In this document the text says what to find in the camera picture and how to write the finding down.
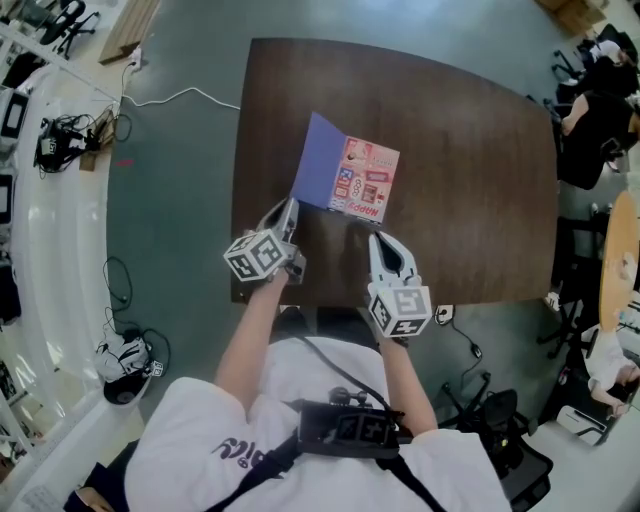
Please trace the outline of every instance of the wooden table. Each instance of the wooden table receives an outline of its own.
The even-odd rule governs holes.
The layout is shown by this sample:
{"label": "wooden table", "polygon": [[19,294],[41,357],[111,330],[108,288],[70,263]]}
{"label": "wooden table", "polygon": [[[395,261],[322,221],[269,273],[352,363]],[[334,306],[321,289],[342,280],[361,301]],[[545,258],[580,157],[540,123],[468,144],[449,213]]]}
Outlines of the wooden table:
{"label": "wooden table", "polygon": [[[346,134],[400,152],[382,229],[412,251],[434,304],[546,295],[557,218],[546,111],[460,69],[371,46],[253,40],[232,237],[289,194],[314,111]],[[294,241],[307,271],[283,302],[364,304],[371,229],[303,206]],[[235,280],[232,297],[239,299]]]}
{"label": "wooden table", "polygon": [[638,219],[636,206],[629,192],[616,199],[609,217],[607,237],[600,278],[600,325],[603,331],[613,331],[629,302],[635,274],[627,277],[623,272],[623,258],[630,254],[638,263]]}

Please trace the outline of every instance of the power outlet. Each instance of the power outlet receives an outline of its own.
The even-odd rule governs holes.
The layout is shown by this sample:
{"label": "power outlet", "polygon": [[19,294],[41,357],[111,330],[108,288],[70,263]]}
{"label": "power outlet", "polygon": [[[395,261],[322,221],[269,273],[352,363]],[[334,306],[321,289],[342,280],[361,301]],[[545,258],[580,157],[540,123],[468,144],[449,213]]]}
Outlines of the power outlet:
{"label": "power outlet", "polygon": [[435,322],[438,325],[447,325],[451,320],[453,320],[455,310],[455,306],[438,306],[435,314],[433,315]]}

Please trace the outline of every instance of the person sitting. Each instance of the person sitting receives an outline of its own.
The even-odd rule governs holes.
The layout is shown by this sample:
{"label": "person sitting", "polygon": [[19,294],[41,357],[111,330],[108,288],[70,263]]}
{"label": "person sitting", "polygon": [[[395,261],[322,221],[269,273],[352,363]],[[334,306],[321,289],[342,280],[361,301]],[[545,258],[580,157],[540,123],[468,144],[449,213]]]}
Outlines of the person sitting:
{"label": "person sitting", "polygon": [[620,50],[615,60],[607,55],[600,55],[579,79],[572,78],[558,84],[556,99],[558,103],[570,103],[586,91],[605,92],[626,98],[639,88],[636,62],[632,55]]}
{"label": "person sitting", "polygon": [[569,114],[554,124],[559,179],[592,189],[605,162],[638,141],[638,110],[608,93],[589,91],[578,96]]}
{"label": "person sitting", "polygon": [[629,404],[613,396],[610,391],[615,384],[627,387],[640,379],[640,368],[625,357],[615,332],[599,331],[591,355],[586,357],[583,354],[583,357],[590,377],[588,385],[591,398],[610,405],[612,415],[619,418],[629,410]]}

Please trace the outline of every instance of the hand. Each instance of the hand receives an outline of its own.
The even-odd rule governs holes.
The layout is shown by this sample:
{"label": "hand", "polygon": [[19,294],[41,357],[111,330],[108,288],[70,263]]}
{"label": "hand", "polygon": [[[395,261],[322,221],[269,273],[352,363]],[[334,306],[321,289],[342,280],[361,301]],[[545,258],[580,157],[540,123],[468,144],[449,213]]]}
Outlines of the hand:
{"label": "hand", "polygon": [[620,418],[629,411],[629,405],[621,402],[620,400],[617,400],[616,402],[617,403],[615,405],[611,406],[611,408],[613,409],[613,417]]}

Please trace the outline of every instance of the wooden desk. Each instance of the wooden desk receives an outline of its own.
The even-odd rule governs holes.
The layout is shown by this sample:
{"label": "wooden desk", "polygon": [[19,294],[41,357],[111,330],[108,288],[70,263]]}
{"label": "wooden desk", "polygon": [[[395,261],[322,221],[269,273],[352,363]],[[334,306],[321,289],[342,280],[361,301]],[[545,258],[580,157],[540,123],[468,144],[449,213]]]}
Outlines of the wooden desk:
{"label": "wooden desk", "polygon": [[600,325],[603,331],[613,331],[631,301],[635,275],[626,279],[621,275],[625,253],[638,263],[638,220],[636,206],[629,192],[616,199],[609,217],[607,238],[602,259],[600,279]]}
{"label": "wooden desk", "polygon": [[[233,181],[232,237],[291,190],[311,113],[400,152],[382,229],[415,256],[434,304],[543,297],[555,247],[555,148],[546,111],[457,68],[391,50],[255,39]],[[367,224],[303,206],[308,260],[287,304],[358,306]],[[233,282],[232,296],[238,300]]]}

